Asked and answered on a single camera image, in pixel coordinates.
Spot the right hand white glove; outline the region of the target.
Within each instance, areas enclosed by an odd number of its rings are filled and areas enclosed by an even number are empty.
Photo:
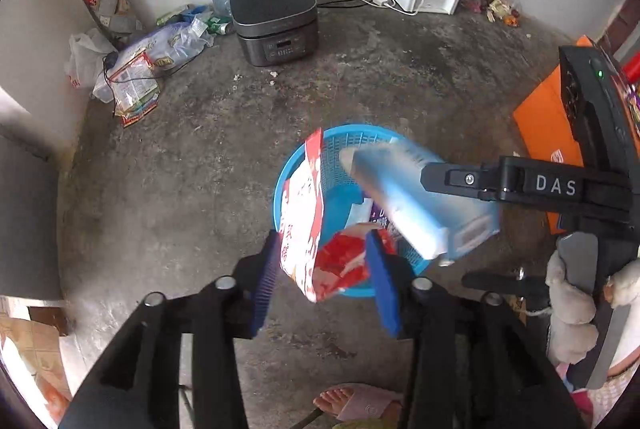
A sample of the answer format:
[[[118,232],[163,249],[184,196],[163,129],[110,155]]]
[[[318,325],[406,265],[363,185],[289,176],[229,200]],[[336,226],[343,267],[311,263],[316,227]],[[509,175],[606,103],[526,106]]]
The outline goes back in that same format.
[[[597,313],[593,298],[565,279],[565,263],[557,251],[547,265],[546,284],[551,302],[548,356],[554,365],[577,364],[597,343],[599,332],[592,323]],[[625,369],[639,357],[639,259],[608,277],[605,301],[614,309],[630,310],[610,368]]]

